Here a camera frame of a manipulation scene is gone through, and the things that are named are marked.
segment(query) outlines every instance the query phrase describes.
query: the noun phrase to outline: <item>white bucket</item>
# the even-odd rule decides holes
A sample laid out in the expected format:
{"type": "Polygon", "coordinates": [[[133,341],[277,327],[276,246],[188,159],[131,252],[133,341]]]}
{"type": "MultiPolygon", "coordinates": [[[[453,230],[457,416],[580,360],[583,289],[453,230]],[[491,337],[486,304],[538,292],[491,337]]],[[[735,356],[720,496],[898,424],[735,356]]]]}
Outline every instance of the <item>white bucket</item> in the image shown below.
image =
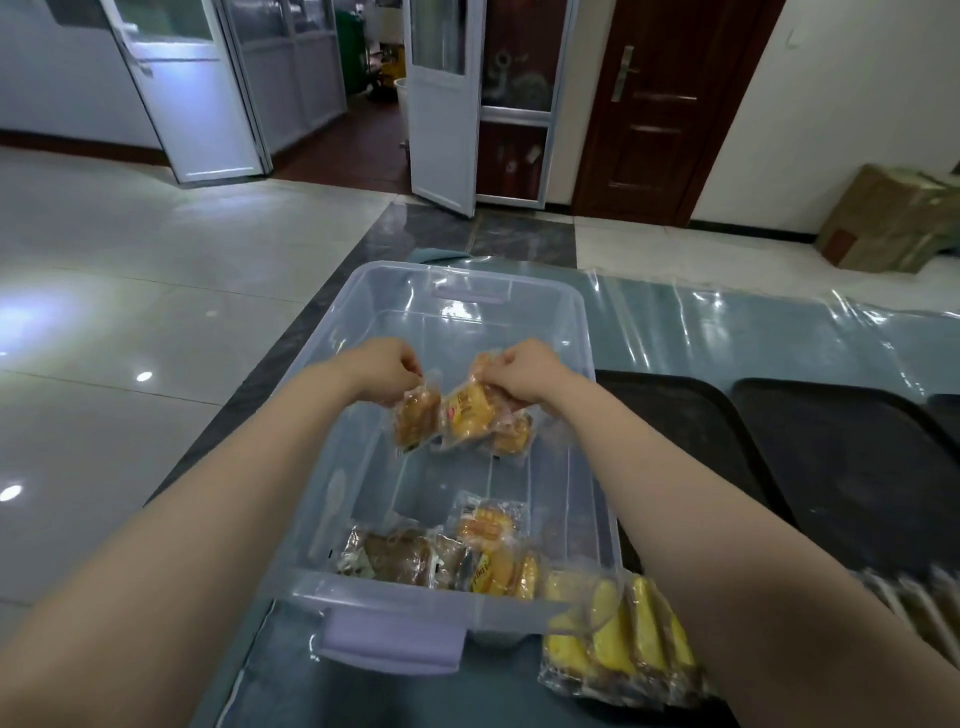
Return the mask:
{"type": "Polygon", "coordinates": [[[403,138],[410,138],[410,107],[407,106],[407,80],[397,79],[394,81],[396,86],[396,98],[400,102],[400,116],[403,117],[403,138]]]}

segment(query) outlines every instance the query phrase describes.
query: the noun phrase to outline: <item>purple latch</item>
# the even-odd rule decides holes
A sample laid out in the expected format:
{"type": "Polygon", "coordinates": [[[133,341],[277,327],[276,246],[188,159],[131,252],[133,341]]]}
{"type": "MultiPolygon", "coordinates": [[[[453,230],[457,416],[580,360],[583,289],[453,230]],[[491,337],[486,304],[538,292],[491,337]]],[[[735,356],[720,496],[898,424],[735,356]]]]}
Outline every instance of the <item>purple latch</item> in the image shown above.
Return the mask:
{"type": "Polygon", "coordinates": [[[394,675],[447,675],[460,669],[466,627],[355,607],[324,612],[319,653],[394,675]]]}

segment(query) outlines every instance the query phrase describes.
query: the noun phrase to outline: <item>brown wooden door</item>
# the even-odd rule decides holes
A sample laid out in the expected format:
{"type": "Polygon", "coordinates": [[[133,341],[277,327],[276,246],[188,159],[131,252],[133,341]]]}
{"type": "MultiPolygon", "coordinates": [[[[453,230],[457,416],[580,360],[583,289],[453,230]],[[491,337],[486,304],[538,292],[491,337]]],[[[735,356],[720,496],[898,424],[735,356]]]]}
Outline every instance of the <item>brown wooden door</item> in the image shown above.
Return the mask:
{"type": "Polygon", "coordinates": [[[727,128],[732,121],[780,13],[782,0],[773,2],[778,7],[766,17],[767,0],[619,0],[581,159],[576,214],[685,225],[678,222],[684,195],[714,124],[723,123],[725,95],[737,93],[732,80],[742,74],[740,62],[749,45],[758,46],[727,128]]]}

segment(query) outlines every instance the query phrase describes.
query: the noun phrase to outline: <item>black tray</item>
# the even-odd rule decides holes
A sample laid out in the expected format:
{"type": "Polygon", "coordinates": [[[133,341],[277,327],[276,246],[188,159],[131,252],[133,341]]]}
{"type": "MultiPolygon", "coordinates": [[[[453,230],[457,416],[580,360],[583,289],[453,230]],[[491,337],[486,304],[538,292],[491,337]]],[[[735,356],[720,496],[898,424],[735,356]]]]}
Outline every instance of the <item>black tray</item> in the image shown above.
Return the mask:
{"type": "MultiPolygon", "coordinates": [[[[601,370],[596,377],[598,384],[677,447],[793,522],[750,433],[719,389],[685,376],[601,370]]],[[[623,565],[640,571],[629,543],[621,529],[623,565]]]]}
{"type": "Polygon", "coordinates": [[[960,449],[876,389],[743,379],[732,400],[800,529],[849,569],[960,568],[960,449]]]}
{"type": "Polygon", "coordinates": [[[934,395],[926,409],[953,441],[960,443],[960,395],[934,395]]]}

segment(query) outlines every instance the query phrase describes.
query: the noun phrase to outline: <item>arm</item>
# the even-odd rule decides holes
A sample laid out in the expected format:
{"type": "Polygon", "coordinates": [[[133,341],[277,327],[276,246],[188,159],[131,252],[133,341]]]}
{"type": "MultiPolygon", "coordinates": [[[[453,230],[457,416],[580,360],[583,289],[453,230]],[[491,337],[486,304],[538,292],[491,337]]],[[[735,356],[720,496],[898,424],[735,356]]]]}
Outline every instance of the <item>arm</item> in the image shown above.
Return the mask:
{"type": "Polygon", "coordinates": [[[843,567],[546,345],[484,373],[575,430],[644,568],[745,726],[956,725],[960,673],[843,567]]]}
{"type": "Polygon", "coordinates": [[[291,379],[37,604],[0,653],[0,725],[185,725],[333,422],[419,382],[396,339],[291,379]]]}

